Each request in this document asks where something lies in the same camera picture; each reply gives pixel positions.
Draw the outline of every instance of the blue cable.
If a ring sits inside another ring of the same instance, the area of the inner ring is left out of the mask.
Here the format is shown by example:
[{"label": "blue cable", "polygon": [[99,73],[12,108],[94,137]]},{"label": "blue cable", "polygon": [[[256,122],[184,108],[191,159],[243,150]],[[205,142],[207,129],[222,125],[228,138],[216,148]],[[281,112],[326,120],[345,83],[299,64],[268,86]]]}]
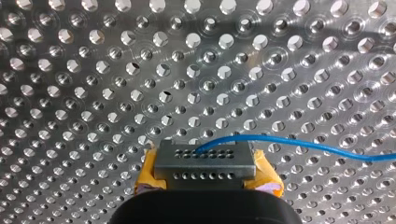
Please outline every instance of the blue cable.
[{"label": "blue cable", "polygon": [[337,147],[330,147],[322,144],[316,144],[311,142],[305,142],[301,140],[288,139],[284,137],[269,136],[269,135],[259,135],[259,134],[238,134],[234,136],[226,136],[215,139],[208,143],[201,145],[196,148],[197,153],[203,153],[214,146],[227,142],[245,142],[245,141],[263,141],[263,142],[274,142],[298,147],[310,147],[313,149],[318,149],[322,151],[327,151],[336,155],[340,155],[346,158],[350,158],[358,161],[395,161],[396,153],[386,154],[386,155],[358,155],[356,153],[348,152]]}]

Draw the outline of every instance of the metal surface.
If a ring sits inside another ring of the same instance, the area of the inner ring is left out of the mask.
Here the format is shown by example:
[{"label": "metal surface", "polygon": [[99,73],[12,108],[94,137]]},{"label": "metal surface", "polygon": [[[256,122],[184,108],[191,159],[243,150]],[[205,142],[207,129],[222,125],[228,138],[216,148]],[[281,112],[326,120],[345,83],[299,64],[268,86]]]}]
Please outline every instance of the metal surface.
[{"label": "metal surface", "polygon": [[195,153],[196,148],[162,140],[155,178],[166,180],[168,189],[241,189],[244,180],[256,175],[248,143],[217,146],[204,154]]},{"label": "metal surface", "polygon": [[[394,1],[233,3],[2,0],[1,221],[106,222],[165,137],[395,149]],[[395,222],[395,162],[259,147],[304,222]]]}]

